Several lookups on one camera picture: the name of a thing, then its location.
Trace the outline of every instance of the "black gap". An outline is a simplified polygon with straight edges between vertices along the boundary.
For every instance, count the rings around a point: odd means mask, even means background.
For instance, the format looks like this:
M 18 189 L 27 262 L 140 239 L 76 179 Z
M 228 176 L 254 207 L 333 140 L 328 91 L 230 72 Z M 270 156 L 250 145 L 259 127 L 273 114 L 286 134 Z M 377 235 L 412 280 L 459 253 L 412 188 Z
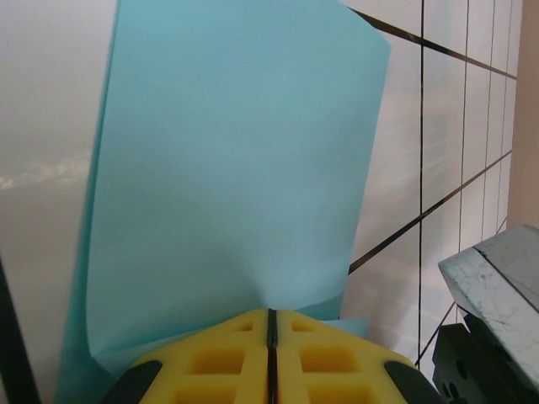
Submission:
M 496 231 L 496 234 L 498 234 L 499 231 L 502 230 L 502 227 L 504 226 L 504 224 L 505 224 L 506 221 L 507 221 L 507 216 L 505 217 L 504 221 L 502 221 L 502 224 L 499 225 L 499 228 L 498 228 L 498 230 Z
M 473 248 L 475 251 L 477 251 L 479 254 L 481 254 L 481 257 L 483 257 L 483 259 L 484 259 L 485 261 L 487 261 L 487 263 L 488 263 L 488 264 L 489 264 L 489 265 L 490 265 L 490 266 L 491 266 L 491 267 L 492 267 L 492 268 L 499 274 L 499 276 L 501 276 L 501 277 L 504 279 L 504 281 L 505 281 L 507 284 L 509 284 L 509 285 L 513 288 L 513 290 L 514 290 L 516 293 L 519 294 L 519 296 L 520 296 L 520 297 L 521 297 L 521 298 L 528 304 L 528 306 L 531 307 L 531 308 L 537 313 L 537 315 L 539 315 L 539 308 L 537 308 L 537 306 L 534 305 L 534 304 L 533 304 L 533 303 L 532 303 L 532 302 L 531 302 L 531 301 L 530 301 L 530 300 L 529 300 L 529 299 L 528 299 L 528 298 L 527 298 L 527 297 L 520 291 L 520 289 L 516 288 L 516 287 L 513 285 L 513 282 L 511 282 L 511 281 L 507 278 L 507 276 L 506 276 L 502 271 L 500 271 L 499 268 L 496 267 L 496 266 L 492 263 L 492 261 L 490 261 L 490 259 L 488 259 L 487 255 L 486 255 L 483 251 L 481 251 L 480 249 L 478 249 L 478 248 L 475 248 L 475 247 L 472 247 L 472 248 Z
M 362 257 L 356 259 L 349 268 L 348 275 L 354 273 L 356 269 L 358 269 L 361 265 L 368 262 L 371 258 L 375 257 L 380 251 L 382 251 L 384 248 L 389 246 L 391 243 L 393 243 L 395 240 L 397 240 L 400 236 L 402 236 L 404 233 L 406 233 L 408 230 L 410 230 L 412 227 L 417 225 L 421 220 L 423 220 L 425 217 L 430 215 L 432 212 L 440 208 L 445 202 L 447 202 L 449 199 L 453 198 L 455 195 L 457 195 L 459 192 L 461 192 L 464 188 L 466 188 L 470 183 L 481 177 L 483 174 L 485 174 L 490 168 L 498 164 L 504 157 L 507 157 L 511 153 L 511 150 L 509 150 L 507 153 L 505 153 L 502 157 L 500 157 L 498 160 L 492 162 L 489 164 L 484 170 L 481 170 L 479 173 L 475 174 L 473 177 L 468 179 L 463 185 L 452 191 L 450 194 L 448 194 L 445 198 L 439 200 L 434 205 L 432 205 L 430 208 L 428 208 L 425 212 L 423 212 L 421 215 L 410 221 L 408 224 L 401 227 L 399 230 L 395 231 L 391 236 L 389 236 L 387 239 L 385 239 L 383 242 L 379 243 L 377 246 L 372 248 L 369 252 L 366 252 Z
M 277 404 L 277 345 L 279 344 L 277 330 L 277 311 L 268 309 L 268 328 L 266 330 L 266 345 L 268 348 L 268 403 Z
M 494 12 L 496 13 L 496 3 L 494 3 Z M 507 36 L 509 37 L 508 41 L 507 41 L 507 59 L 505 60 L 505 70 L 507 70 L 507 67 L 509 66 L 509 46 L 510 46 L 510 43 L 511 43 L 511 14 L 513 13 L 513 0 L 511 0 L 511 10 L 510 10 L 510 13 L 509 13 L 509 33 L 507 34 Z M 505 136 L 505 104 L 507 103 L 507 77 L 505 78 L 505 91 L 504 91 L 504 118 L 502 119 L 502 144 L 501 146 L 499 147 L 499 153 L 503 153 L 504 152 L 504 136 Z M 501 188 L 500 185 L 501 185 L 501 182 L 502 182 L 502 165 L 501 163 L 499 164 L 499 179 L 498 179 L 498 209 L 499 209 L 499 189 Z M 496 224 L 498 224 L 498 220 L 499 220 L 499 217 L 498 217 L 498 213 L 499 213 L 499 210 L 496 212 Z
M 466 10 L 466 55 L 468 54 L 468 33 L 470 26 L 470 0 L 467 1 Z M 466 89 L 468 87 L 468 63 L 464 62 L 464 105 L 462 107 L 462 150 L 461 150 L 461 184 L 464 181 L 464 138 L 466 136 Z M 458 251 L 461 251 L 462 239 L 462 192 L 458 213 Z
M 424 38 L 424 0 L 421 0 L 421 38 Z M 419 214 L 423 213 L 423 164 L 424 164 L 424 125 L 423 125 L 423 109 L 424 109 L 424 46 L 421 45 L 421 101 L 419 109 Z M 423 289 L 423 221 L 419 221 L 419 251 L 418 251 L 418 264 L 419 264 L 419 299 L 418 299 L 418 356 L 421 352 L 421 305 L 422 289 Z
M 370 25 L 372 25 L 374 28 L 376 29 L 379 29 L 380 31 L 382 32 L 385 32 L 385 33 L 388 33 L 388 34 L 391 34 L 391 35 L 394 35 L 394 36 L 397 36 L 399 38 L 402 38 L 404 40 L 409 40 L 410 42 L 414 42 L 415 44 L 418 44 L 418 45 L 422 45 L 426 48 L 429 48 L 433 51 L 436 51 L 436 52 L 440 52 L 440 53 L 443 53 L 444 55 L 448 55 L 448 56 L 451 56 L 451 57 L 454 57 L 460 61 L 465 61 L 467 63 L 471 63 L 473 64 L 474 66 L 478 66 L 478 67 L 481 67 L 483 69 L 487 69 L 487 70 L 490 70 L 491 72 L 496 72 L 498 74 L 501 74 L 502 76 L 506 76 L 506 77 L 510 77 L 510 78 L 514 78 L 516 79 L 516 76 L 513 76 L 512 74 L 509 74 L 508 72 L 502 72 L 501 70 L 495 68 L 495 67 L 492 67 L 492 66 L 489 66 L 485 63 L 482 63 L 480 61 L 476 61 L 470 57 L 467 57 L 461 53 L 458 53 L 458 52 L 455 52 L 451 49 L 448 49 L 448 48 L 445 48 L 444 46 L 442 45 L 438 45 L 438 44 L 435 44 L 434 42 L 430 41 L 430 40 L 426 40 L 426 39 L 423 39 L 415 34 L 412 34 L 408 31 L 405 31 L 404 29 L 400 29 L 400 28 L 397 28 L 393 25 L 390 25 L 388 23 L 384 23 L 383 21 L 379 20 L 379 19 L 375 19 L 373 17 L 371 17 L 370 15 L 366 15 L 366 14 L 363 14 L 357 10 L 354 10 L 353 8 L 350 9 L 351 11 L 353 11 L 354 13 L 358 14 L 359 16 L 361 16 L 367 23 L 369 23 Z
M 40 396 L 24 347 L 8 280 L 0 258 L 0 375 L 9 402 L 39 404 Z
M 494 8 L 492 12 L 492 38 L 490 40 L 490 64 L 492 65 L 492 54 L 494 51 L 494 16 L 496 15 L 496 0 L 494 0 Z M 492 72 L 488 75 L 488 108 L 487 108 L 487 147 L 485 149 L 485 166 L 487 165 L 488 160 L 488 131 L 490 129 L 490 92 L 492 91 Z M 481 240 L 483 240 L 483 228 L 485 224 L 485 194 L 487 192 L 487 176 L 485 175 L 485 178 L 483 179 L 483 219 L 481 220 Z

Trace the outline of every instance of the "white tiled wall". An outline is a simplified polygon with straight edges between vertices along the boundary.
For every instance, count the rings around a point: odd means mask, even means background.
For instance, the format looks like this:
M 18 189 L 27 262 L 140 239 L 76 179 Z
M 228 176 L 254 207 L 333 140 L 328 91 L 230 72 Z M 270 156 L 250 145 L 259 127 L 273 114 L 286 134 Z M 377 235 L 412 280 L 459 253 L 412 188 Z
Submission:
M 423 211 L 461 185 L 464 66 L 424 50 Z
M 413 361 L 425 350 L 431 375 L 427 342 L 452 304 L 436 263 L 504 229 L 522 3 L 425 0 L 424 37 L 447 48 L 439 52 L 417 39 L 421 0 L 343 1 L 398 28 L 384 33 L 392 56 L 353 257 L 366 259 L 350 275 L 343 316 L 368 316 L 369 338 Z M 0 247 L 45 403 L 114 9 L 114 0 L 0 3 Z M 394 36 L 402 30 L 413 35 Z
M 401 15 L 395 8 L 385 11 L 389 2 L 346 3 L 411 34 L 421 32 L 411 15 L 418 10 L 415 2 L 392 2 L 399 3 Z M 424 350 L 419 364 L 429 377 L 434 344 L 428 342 L 453 303 L 437 263 L 505 226 L 521 7 L 521 0 L 496 0 L 495 7 L 494 0 L 424 0 L 428 42 L 412 35 L 392 40 L 388 89 L 355 244 L 354 259 L 361 258 L 362 265 L 350 275 L 342 314 L 369 316 L 373 321 L 369 338 L 413 361 L 418 357 L 412 339 L 418 338 L 416 348 Z M 409 122 L 417 116 L 417 103 L 410 101 L 414 98 L 394 107 L 395 115 L 383 110 L 391 102 L 394 83 L 406 81 L 403 76 L 418 65 L 411 60 L 421 51 L 418 154 L 418 145 L 410 144 L 417 139 L 412 133 L 417 126 Z M 406 88 L 411 91 L 416 82 L 417 76 L 410 74 Z M 404 115 L 408 119 L 399 126 L 397 117 Z M 422 162 L 414 162 L 418 156 Z M 416 184 L 414 173 L 402 171 L 414 167 L 422 168 L 419 199 L 410 190 Z M 421 215 L 414 215 L 418 210 L 414 203 L 420 204 Z M 418 257 L 420 267 L 414 268 Z M 420 321 L 410 315 L 415 312 Z M 445 323 L 461 321 L 453 308 Z
M 350 275 L 343 317 L 368 317 L 367 337 L 402 355 L 418 354 L 419 226 Z
M 392 54 L 354 259 L 419 214 L 421 49 L 395 36 L 385 37 L 392 45 Z

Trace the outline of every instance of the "glossy white surface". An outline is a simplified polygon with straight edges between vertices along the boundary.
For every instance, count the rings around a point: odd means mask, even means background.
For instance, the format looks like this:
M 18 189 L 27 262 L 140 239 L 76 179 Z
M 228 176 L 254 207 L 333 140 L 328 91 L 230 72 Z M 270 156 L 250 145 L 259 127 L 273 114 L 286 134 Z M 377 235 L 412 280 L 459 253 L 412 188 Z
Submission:
M 456 322 L 458 324 L 464 324 L 464 327 L 467 328 L 466 322 L 464 321 L 464 317 L 462 316 L 461 311 L 458 309 L 458 307 L 455 307 L 455 311 L 456 311 Z
M 0 248 L 51 402 L 115 2 L 0 3 Z
M 498 230 L 499 170 L 501 163 L 485 173 L 485 200 L 483 206 L 483 240 L 492 237 Z
M 419 227 L 349 277 L 343 318 L 371 319 L 367 338 L 415 361 L 418 355 Z
M 494 0 L 472 0 L 469 3 L 467 55 L 490 65 Z
M 466 54 L 467 0 L 424 0 L 424 37 Z
M 494 5 L 494 40 L 492 44 L 492 66 L 507 71 L 511 0 L 496 0 Z
M 505 89 L 504 138 L 502 140 L 502 155 L 513 146 L 513 125 L 515 123 L 516 80 L 507 78 Z
M 341 0 L 354 10 L 421 35 L 421 0 Z
M 522 20 L 522 0 L 513 0 L 509 37 L 509 59 L 507 72 L 516 76 L 519 64 L 520 22 Z
M 499 201 L 498 201 L 498 227 L 502 226 L 507 218 L 507 201 L 509 198 L 509 174 L 511 168 L 511 155 L 501 162 L 499 175 Z
M 505 76 L 491 73 L 490 99 L 488 102 L 487 165 L 502 155 L 502 135 L 504 133 Z
M 391 35 L 382 107 L 353 259 L 419 215 L 421 48 Z
M 3 389 L 2 381 L 0 380 L 0 404 L 4 404 L 8 402 L 8 398 L 6 397 L 6 392 Z
M 463 183 L 485 168 L 488 84 L 488 70 L 471 64 L 467 65 L 464 161 L 462 164 Z
M 531 383 L 539 386 L 536 308 L 473 248 L 446 260 L 442 271 L 454 282 L 458 293 L 466 296 L 472 313 L 486 323 Z
M 444 310 L 444 313 L 442 314 L 441 318 L 443 318 L 443 316 L 447 313 L 447 309 L 450 306 L 451 306 L 451 304 L 446 307 L 446 309 Z M 436 324 L 437 327 L 440 324 L 441 318 L 438 320 L 438 324 Z M 455 322 L 456 322 L 456 307 L 453 307 L 451 309 L 449 315 L 447 316 L 446 320 L 442 323 L 442 325 L 447 326 L 447 325 L 450 325 L 450 324 L 455 324 Z M 421 366 L 420 366 L 421 373 L 423 373 L 423 375 L 427 378 L 427 380 L 432 385 L 434 385 L 434 382 L 432 381 L 432 376 L 435 373 L 435 364 L 432 361 L 432 357 L 433 357 L 433 355 L 435 353 L 435 346 L 436 346 L 436 340 L 434 340 L 432 342 L 432 344 L 429 345 L 429 347 L 425 351 L 425 353 L 423 355 L 423 358 L 421 359 Z
M 453 303 L 438 262 L 458 253 L 459 195 L 455 195 L 423 220 L 421 248 L 421 348 L 440 324 L 440 319 Z
M 423 211 L 461 185 L 464 62 L 424 50 Z
M 462 190 L 461 251 L 481 241 L 485 174 Z

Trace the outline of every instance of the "light blue paper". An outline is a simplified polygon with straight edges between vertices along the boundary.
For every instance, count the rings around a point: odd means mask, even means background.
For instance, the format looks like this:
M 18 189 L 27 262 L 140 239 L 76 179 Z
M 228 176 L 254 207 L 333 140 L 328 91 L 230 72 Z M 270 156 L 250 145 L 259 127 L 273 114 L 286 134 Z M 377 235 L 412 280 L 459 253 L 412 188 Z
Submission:
M 253 308 L 338 317 L 388 57 L 328 0 L 120 3 L 81 366 Z
M 325 321 L 324 323 L 331 327 L 338 328 L 339 330 L 354 334 L 356 337 L 360 338 L 365 337 L 369 327 L 368 318 L 347 318 L 344 320 Z M 184 338 L 190 337 L 196 332 L 186 332 L 181 335 L 175 335 L 160 339 L 158 341 L 136 345 L 131 348 L 102 353 L 97 357 L 97 359 L 101 367 L 105 369 L 109 375 L 117 379 L 132 365 L 135 360 L 139 359 L 142 355 L 169 345 L 170 343 L 176 343 Z

